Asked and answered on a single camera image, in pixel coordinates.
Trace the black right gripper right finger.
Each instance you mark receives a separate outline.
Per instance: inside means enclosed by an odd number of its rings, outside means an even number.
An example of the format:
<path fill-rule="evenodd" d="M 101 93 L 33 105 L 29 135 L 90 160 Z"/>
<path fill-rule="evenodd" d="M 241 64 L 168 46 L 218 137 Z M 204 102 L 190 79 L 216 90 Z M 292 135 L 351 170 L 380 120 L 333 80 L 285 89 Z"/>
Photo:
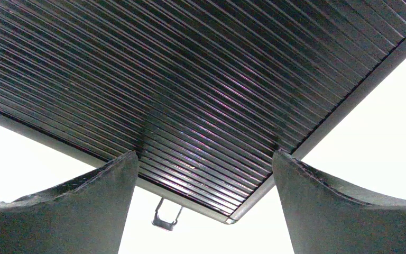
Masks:
<path fill-rule="evenodd" d="M 272 170 L 295 253 L 406 253 L 406 200 L 276 151 Z"/>

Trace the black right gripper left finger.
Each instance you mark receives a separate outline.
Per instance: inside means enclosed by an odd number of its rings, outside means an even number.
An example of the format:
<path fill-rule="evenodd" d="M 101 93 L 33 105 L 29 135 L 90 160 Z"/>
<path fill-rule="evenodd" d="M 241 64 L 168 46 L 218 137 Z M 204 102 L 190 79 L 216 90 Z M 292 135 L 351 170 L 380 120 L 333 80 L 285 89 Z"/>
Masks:
<path fill-rule="evenodd" d="M 118 253 L 138 171 L 131 151 L 59 185 L 0 202 L 0 253 Z"/>

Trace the black poker set case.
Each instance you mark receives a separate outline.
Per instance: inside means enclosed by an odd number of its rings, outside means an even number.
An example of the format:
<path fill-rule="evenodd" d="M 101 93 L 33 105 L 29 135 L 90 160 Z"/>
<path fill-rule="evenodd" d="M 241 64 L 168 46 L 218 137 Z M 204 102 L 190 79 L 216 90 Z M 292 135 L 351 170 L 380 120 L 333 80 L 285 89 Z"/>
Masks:
<path fill-rule="evenodd" d="M 0 1 L 0 125 L 223 224 L 406 58 L 406 1 Z"/>

